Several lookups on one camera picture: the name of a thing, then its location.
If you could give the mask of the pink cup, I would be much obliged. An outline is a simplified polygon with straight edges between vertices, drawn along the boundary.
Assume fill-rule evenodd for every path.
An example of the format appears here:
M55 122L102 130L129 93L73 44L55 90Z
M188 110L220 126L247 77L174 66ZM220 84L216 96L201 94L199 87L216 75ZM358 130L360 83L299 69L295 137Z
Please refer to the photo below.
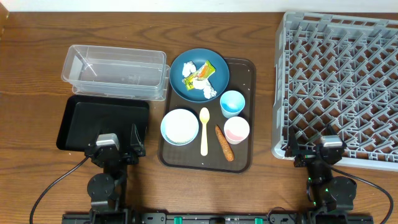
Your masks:
M242 117L234 116L224 124L224 136L230 144L239 144L249 136L249 123Z

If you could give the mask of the orange carrot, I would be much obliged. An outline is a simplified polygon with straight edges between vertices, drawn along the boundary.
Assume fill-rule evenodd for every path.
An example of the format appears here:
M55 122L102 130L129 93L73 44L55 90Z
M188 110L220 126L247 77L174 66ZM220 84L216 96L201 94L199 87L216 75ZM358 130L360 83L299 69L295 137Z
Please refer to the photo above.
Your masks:
M223 133L218 125L215 126L215 133L216 133L216 136L218 138L218 141L220 143L220 146L222 148L222 151L223 151L223 154L224 154L226 160L229 162L233 161L234 160L233 151L232 151L231 147L229 146L229 143L227 142L225 136L223 135Z

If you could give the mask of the light blue cup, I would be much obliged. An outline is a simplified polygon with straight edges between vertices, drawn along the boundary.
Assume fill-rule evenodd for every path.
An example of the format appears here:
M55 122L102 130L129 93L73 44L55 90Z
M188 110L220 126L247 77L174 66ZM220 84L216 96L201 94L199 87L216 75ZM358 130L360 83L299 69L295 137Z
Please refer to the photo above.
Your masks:
M236 90L226 91L220 98L221 112L225 118L232 118L240 114L245 104L243 94Z

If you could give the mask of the white tissue large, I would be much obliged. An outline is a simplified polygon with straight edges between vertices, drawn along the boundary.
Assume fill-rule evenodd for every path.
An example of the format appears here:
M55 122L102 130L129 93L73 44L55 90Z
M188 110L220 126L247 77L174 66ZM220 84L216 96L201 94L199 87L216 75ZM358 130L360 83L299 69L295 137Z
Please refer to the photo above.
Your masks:
M217 94L217 91L214 90L214 88L212 87L212 85L208 81L208 79L205 79L205 80L194 79L193 86L194 86L194 89L202 90L203 95L207 100L214 98Z

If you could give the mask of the dark blue plate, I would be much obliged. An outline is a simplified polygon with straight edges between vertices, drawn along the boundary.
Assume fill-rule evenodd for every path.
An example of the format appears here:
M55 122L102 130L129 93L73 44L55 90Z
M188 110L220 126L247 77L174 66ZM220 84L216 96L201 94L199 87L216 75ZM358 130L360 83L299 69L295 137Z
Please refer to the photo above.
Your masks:
M199 69L209 60L215 67L215 73L209 77L209 82L216 91L216 96L206 99L203 90L187 90L183 83L183 64L192 61ZM204 103L219 97L225 91L229 83L229 68L226 60L218 53L208 49L191 49L180 54L172 63L169 76L171 87L181 98L195 102Z

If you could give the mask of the yellow green snack wrapper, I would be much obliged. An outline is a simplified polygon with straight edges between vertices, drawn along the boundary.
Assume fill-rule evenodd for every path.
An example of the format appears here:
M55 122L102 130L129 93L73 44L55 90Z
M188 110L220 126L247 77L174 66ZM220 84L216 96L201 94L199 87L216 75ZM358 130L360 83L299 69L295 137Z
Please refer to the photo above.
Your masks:
M193 81L207 80L212 74L216 72L216 68L206 60L205 63L195 72L191 73L188 77L184 78L182 82L185 84L187 90L194 89Z

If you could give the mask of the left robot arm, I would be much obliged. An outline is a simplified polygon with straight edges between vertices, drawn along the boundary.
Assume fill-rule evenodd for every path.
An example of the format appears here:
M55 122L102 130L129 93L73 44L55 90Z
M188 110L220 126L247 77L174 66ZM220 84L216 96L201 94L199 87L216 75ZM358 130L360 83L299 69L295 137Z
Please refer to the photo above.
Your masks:
M85 156L103 169L88 182L91 198L90 223L135 223L139 217L125 205L127 167L139 163L146 150L137 126L131 126L127 144L121 145L114 133L99 131L85 149Z

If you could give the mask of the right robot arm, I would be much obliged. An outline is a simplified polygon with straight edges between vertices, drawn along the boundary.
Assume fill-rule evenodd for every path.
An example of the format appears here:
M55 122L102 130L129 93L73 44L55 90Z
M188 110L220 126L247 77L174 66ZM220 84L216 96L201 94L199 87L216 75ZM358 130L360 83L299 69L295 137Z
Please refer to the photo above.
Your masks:
M354 208L356 182L344 176L333 176L333 165L342 159L346 143L331 126L327 135L311 149L299 148L292 127L288 130L286 157L294 158L295 167L308 172L307 197L315 208L296 217L296 223L348 223L346 212Z

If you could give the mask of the grey dishwasher rack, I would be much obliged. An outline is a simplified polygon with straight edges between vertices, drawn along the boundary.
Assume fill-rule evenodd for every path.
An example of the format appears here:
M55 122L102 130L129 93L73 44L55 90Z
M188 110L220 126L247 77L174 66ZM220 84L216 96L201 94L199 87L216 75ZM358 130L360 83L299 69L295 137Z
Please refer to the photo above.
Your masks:
M331 126L343 166L397 170L397 22L286 12L276 32L271 151L311 149Z

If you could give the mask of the black tray bin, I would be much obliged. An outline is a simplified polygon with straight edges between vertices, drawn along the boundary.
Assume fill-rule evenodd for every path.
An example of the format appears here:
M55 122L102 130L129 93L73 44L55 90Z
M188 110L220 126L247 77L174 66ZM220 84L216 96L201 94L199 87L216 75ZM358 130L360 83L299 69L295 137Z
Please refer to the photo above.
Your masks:
M99 134L115 134L120 150L131 146L132 126L141 141L149 121L149 104L140 100L71 96L65 107L58 132L57 148L83 152Z

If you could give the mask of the light blue bowl with rice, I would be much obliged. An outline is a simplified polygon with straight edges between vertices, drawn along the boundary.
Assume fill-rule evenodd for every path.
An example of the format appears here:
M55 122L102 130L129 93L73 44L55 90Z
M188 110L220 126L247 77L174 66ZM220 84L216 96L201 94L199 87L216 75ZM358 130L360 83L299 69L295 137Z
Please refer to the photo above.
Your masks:
M174 146L184 146L192 142L196 138L198 130L197 117L185 109L168 112L160 124L162 137Z

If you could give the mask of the clear plastic bin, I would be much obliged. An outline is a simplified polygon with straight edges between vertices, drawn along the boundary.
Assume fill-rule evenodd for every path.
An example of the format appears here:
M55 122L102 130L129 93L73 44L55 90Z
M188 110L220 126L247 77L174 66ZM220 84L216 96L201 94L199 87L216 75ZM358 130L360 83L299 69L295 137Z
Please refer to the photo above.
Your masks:
M163 51L72 45L61 78L77 95L164 101L170 67Z

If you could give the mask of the brown serving tray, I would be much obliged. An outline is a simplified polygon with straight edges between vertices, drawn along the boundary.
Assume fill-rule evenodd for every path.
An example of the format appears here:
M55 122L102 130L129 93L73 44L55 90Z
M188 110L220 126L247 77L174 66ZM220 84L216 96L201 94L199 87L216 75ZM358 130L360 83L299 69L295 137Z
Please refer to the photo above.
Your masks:
M215 126L223 129L227 121L221 112L220 99L217 98L207 103L193 103L184 100L173 90L169 90L165 104L165 113L175 109L186 109L191 111L195 116L199 116L200 110L206 107L210 112L210 120L207 123L208 155L202 156L200 154L201 131L198 132L192 142L184 146L174 146L164 138L161 138L158 157L160 162L165 166L235 174L249 169L252 162L253 149L252 132L254 131L256 68L251 61L246 59L227 58L226 62L230 72L226 90L236 90L242 93L245 98L245 107L239 116L249 123L250 132L248 137L239 144L231 146L234 153L234 160L231 162L227 161L215 133Z

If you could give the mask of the yellow plastic spoon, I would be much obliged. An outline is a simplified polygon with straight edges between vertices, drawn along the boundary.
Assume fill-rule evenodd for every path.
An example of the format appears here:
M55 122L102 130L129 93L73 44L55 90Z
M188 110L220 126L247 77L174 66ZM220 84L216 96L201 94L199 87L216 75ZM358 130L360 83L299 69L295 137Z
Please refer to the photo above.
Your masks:
M208 154L208 139L207 139L206 125L210 120L210 112L208 108L203 107L200 110L199 117L202 124L200 154L202 156L206 156Z

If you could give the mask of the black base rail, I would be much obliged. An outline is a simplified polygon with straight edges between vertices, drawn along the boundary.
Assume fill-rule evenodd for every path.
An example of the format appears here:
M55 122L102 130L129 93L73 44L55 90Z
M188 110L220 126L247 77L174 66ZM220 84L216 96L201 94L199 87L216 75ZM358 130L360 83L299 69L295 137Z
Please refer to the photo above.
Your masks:
M286 213L269 215L187 215L165 213L119 213L115 215L64 214L62 224L131 223L131 224L289 224L289 223L373 223L369 216L320 215L313 220Z

